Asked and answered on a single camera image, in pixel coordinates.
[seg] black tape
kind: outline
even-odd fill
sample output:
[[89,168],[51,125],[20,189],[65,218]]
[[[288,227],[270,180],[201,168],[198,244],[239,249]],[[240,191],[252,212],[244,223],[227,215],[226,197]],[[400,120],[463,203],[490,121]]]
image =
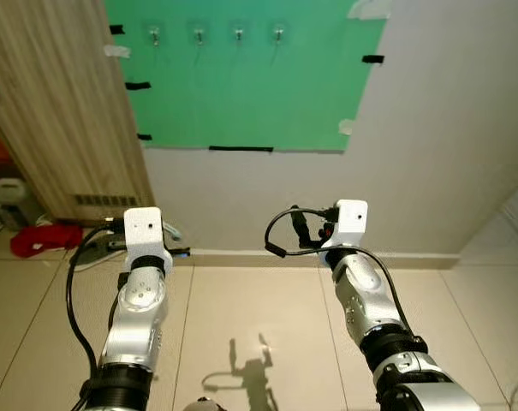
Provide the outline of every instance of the black tape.
[[116,36],[117,34],[125,34],[123,31],[123,24],[110,24],[110,34]]
[[125,83],[125,88],[128,90],[144,90],[152,88],[152,85],[148,81],[144,81],[142,83]]
[[361,61],[364,63],[367,63],[367,64],[374,64],[374,63],[382,64],[384,62],[384,56],[379,56],[376,54],[368,54],[366,56],[363,56],[361,58]]
[[274,147],[209,146],[209,150],[220,152],[273,152]]

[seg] white container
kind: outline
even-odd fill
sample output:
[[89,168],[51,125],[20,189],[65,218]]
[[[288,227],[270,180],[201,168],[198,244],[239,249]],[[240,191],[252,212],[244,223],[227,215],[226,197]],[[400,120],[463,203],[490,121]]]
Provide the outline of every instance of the white container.
[[44,209],[18,178],[0,179],[0,218],[8,229],[18,231],[34,225]]

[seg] green board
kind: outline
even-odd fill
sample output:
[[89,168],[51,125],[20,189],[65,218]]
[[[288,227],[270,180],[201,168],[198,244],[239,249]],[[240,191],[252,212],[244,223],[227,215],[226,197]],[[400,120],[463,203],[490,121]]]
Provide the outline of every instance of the green board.
[[125,81],[152,85],[128,91],[146,144],[344,150],[385,24],[349,20],[353,3],[105,0]]

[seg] white wall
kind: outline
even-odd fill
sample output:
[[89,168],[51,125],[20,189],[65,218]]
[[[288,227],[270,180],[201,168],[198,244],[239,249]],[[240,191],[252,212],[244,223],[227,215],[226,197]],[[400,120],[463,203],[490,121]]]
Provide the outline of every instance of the white wall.
[[394,0],[344,154],[146,149],[192,247],[263,246],[294,203],[369,201],[365,245],[454,253],[518,186],[518,0]]

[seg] wooden door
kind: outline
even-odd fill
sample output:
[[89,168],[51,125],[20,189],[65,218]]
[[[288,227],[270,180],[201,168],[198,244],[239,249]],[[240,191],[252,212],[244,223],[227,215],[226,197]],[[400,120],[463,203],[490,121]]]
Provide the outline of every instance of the wooden door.
[[54,217],[153,202],[107,44],[101,0],[0,1],[0,135]]

